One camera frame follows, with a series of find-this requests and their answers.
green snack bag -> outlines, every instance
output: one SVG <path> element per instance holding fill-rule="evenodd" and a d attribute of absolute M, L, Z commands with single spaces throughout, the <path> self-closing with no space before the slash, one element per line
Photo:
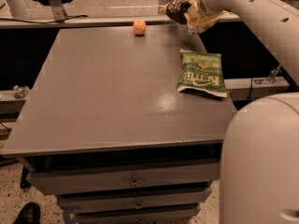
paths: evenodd
<path fill-rule="evenodd" d="M 183 73 L 177 84 L 178 91 L 195 89 L 218 97 L 227 97 L 220 54 L 189 50 L 181 50 L 180 54 Z"/>

desk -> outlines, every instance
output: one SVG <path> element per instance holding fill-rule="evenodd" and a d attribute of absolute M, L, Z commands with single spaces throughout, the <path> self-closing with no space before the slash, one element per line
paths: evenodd
<path fill-rule="evenodd" d="M 178 93 L 181 26 L 63 29 L 2 155 L 79 223 L 193 217 L 219 178 L 230 98 Z"/>

